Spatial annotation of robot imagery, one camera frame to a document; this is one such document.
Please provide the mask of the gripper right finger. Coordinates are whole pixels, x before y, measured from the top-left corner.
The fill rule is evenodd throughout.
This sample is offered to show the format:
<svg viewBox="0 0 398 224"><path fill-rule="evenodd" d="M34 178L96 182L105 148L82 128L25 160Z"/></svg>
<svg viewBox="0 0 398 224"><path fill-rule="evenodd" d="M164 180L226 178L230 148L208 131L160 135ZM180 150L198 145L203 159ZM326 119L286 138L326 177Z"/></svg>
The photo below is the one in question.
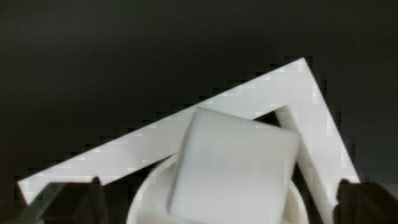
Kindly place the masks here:
<svg viewBox="0 0 398 224"><path fill-rule="evenodd" d="M398 184L340 182L334 224L398 224Z"/></svg>

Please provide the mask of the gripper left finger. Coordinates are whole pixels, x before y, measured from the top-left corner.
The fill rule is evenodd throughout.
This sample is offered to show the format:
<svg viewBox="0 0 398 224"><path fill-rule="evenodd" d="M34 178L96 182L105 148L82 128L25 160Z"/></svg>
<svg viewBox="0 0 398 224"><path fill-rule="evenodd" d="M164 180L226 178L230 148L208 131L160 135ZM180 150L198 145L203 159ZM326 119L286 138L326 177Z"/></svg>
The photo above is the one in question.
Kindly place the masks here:
<svg viewBox="0 0 398 224"><path fill-rule="evenodd" d="M50 183L18 220L20 224L109 224L100 178L87 183Z"/></svg>

